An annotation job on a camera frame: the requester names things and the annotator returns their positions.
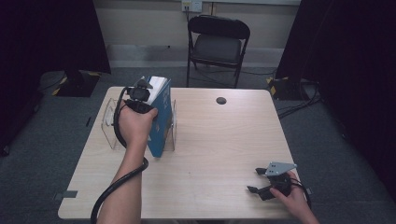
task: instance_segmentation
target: clear acrylic stand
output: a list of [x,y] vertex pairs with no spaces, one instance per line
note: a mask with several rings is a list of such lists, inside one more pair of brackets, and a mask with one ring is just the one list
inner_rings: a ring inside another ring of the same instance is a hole
[[[105,134],[107,142],[110,147],[115,150],[124,149],[120,141],[114,133],[114,113],[116,112],[117,101],[113,98],[108,100],[106,105],[105,114],[102,119],[102,131]],[[176,100],[172,102],[172,124],[168,130],[165,140],[163,151],[174,151],[176,147],[176,134],[177,134],[177,105]]]

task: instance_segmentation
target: hand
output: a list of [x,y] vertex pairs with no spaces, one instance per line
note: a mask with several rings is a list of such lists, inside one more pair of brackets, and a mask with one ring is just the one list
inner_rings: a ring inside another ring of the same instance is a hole
[[[288,174],[290,178],[297,179],[297,176],[293,172],[288,171]],[[271,188],[270,191],[276,198],[286,205],[292,215],[300,219],[303,223],[319,223],[306,203],[303,190],[299,187],[292,185],[291,193],[288,197],[277,189]]]
[[127,147],[131,144],[145,145],[147,143],[152,120],[157,114],[157,108],[151,109],[146,114],[139,114],[125,106],[123,101],[120,102],[120,133]]

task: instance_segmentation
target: gray metal part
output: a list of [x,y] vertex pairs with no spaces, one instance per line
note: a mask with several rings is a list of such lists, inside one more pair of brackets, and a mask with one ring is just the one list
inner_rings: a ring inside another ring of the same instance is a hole
[[277,162],[271,161],[268,165],[267,171],[265,172],[266,176],[273,176],[273,175],[282,175],[289,170],[297,168],[297,164],[295,163],[284,163],[284,162]]

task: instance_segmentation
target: metal bracket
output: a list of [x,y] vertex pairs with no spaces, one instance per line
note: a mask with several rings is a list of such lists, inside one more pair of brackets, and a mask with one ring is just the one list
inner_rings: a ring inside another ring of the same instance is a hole
[[295,163],[271,161],[270,164],[268,165],[265,175],[266,176],[282,175],[294,168],[297,168],[297,164]]
[[64,191],[63,193],[55,194],[53,196],[53,200],[61,201],[63,198],[76,198],[77,193],[78,192],[76,190],[67,190],[67,191]]

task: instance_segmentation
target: folding chair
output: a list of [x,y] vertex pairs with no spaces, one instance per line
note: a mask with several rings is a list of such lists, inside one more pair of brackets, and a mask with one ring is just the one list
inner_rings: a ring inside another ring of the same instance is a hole
[[[197,63],[234,68],[233,87],[236,88],[250,38],[248,26],[239,20],[200,15],[189,20],[188,31],[189,58],[186,86],[189,87],[190,63],[193,62],[195,70]],[[198,34],[195,43],[192,40],[193,34]]]

